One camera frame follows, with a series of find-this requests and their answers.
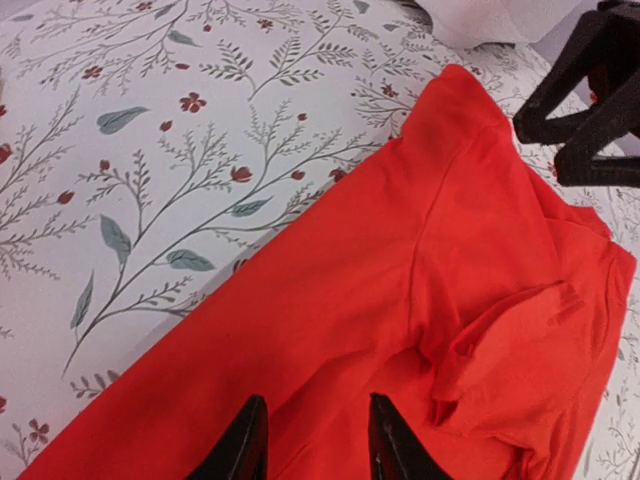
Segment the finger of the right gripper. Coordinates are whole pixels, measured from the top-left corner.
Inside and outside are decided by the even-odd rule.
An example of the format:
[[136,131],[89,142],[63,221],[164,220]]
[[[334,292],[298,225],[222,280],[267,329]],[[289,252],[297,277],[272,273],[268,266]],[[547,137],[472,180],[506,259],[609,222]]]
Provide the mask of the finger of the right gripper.
[[639,186],[639,157],[603,156],[615,140],[639,135],[639,76],[632,75],[605,100],[587,111],[586,119],[555,157],[563,186]]
[[[550,114],[587,80],[596,102],[564,117]],[[613,139],[639,135],[639,4],[601,1],[583,13],[551,70],[513,118],[520,142],[565,143],[593,120]]]

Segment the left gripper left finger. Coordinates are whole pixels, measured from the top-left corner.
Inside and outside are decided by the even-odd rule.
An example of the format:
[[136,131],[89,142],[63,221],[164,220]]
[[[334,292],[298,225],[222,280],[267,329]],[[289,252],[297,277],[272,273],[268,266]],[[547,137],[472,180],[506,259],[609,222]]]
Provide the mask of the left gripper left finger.
[[268,470],[268,408],[250,396],[188,480],[265,480]]

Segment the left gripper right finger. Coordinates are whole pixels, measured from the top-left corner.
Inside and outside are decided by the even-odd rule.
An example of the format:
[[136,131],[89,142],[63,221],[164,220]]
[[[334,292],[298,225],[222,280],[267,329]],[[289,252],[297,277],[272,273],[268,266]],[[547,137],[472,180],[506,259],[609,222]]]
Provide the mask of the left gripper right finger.
[[373,480],[448,480],[386,395],[370,395],[368,444]]

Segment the red orange garment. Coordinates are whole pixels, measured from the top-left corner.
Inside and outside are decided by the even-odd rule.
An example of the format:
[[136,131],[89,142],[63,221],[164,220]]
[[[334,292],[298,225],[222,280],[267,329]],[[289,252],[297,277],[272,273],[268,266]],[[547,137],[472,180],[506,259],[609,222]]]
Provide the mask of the red orange garment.
[[635,271],[450,65],[400,137],[98,396],[25,477],[184,479],[259,394],[271,478],[363,479],[376,390],[453,478],[568,479]]

